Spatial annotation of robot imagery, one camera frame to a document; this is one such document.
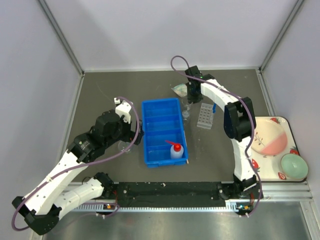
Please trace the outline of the small clear glass dish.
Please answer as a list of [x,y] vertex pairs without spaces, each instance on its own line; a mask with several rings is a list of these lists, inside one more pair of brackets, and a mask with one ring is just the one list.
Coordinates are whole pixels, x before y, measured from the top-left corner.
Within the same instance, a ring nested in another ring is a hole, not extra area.
[[117,147],[120,152],[129,154],[129,153],[132,153],[136,148],[135,145],[132,145],[130,148],[128,148],[129,145],[130,145],[129,142],[119,141]]

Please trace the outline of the clear glass beaker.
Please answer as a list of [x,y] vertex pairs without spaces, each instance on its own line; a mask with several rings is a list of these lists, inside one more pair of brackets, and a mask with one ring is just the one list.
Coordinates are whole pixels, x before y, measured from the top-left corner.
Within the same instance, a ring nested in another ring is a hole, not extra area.
[[192,102],[190,100],[188,100],[187,97],[183,97],[181,99],[181,114],[183,111],[189,111],[191,114],[191,107],[192,107]]

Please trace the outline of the test tube blue cap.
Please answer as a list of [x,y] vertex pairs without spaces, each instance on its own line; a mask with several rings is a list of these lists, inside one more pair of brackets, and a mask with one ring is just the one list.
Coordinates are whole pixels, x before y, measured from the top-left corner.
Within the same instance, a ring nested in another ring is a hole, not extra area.
[[214,104],[213,104],[213,107],[212,107],[212,113],[213,113],[213,114],[216,113],[216,107],[217,107],[217,105],[216,105],[216,103],[214,103]]

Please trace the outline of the blue compartment plastic bin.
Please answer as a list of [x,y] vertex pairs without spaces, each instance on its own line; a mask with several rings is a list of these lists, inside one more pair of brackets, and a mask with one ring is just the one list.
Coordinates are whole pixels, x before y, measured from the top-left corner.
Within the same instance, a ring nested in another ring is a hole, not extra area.
[[[144,100],[141,103],[143,122],[144,163],[149,168],[178,166],[188,159],[187,141],[178,98]],[[171,145],[166,140],[180,143],[182,158],[171,159]]]

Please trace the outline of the wash bottle red nozzle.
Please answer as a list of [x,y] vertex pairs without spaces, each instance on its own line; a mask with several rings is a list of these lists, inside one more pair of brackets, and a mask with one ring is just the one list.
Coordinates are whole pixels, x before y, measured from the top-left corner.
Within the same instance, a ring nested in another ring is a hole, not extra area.
[[180,143],[166,140],[166,143],[171,145],[170,157],[171,159],[181,159],[184,154],[184,148]]

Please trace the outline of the small stoppered glass bottle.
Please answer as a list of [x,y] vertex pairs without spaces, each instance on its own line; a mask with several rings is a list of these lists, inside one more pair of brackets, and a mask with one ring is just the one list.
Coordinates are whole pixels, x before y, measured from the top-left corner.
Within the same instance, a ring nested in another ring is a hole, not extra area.
[[183,123],[184,123],[184,124],[188,123],[189,120],[190,120],[190,112],[187,111],[187,110],[184,110],[184,111],[182,112],[182,118],[183,118]]

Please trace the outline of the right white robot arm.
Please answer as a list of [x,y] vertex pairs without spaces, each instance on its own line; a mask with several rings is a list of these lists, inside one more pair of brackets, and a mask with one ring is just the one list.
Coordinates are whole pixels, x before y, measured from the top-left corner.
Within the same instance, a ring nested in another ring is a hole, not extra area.
[[223,129],[231,139],[235,161],[233,192],[237,197],[245,198],[258,182],[252,166],[251,145],[257,126],[252,100],[228,91],[212,75],[203,75],[196,65],[188,67],[184,73],[188,78],[187,99],[190,103],[199,103],[207,97],[223,110]]

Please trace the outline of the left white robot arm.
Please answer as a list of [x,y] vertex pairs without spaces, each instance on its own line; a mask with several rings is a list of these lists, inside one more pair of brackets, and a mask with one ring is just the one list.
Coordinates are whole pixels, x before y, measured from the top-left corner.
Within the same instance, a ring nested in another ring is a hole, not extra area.
[[31,229],[40,236],[45,235],[73,209],[87,201],[112,196],[114,182],[103,172],[96,173],[73,190],[65,192],[65,189],[82,171],[100,164],[98,158],[115,143],[122,141],[132,147],[141,142],[144,134],[142,121],[137,118],[135,131],[132,131],[132,115],[138,117],[134,108],[126,104],[125,109],[121,109],[118,105],[103,112],[88,131],[76,136],[46,178],[25,196],[14,198],[11,227],[21,231],[16,226],[16,217],[20,215],[26,223],[25,230]]

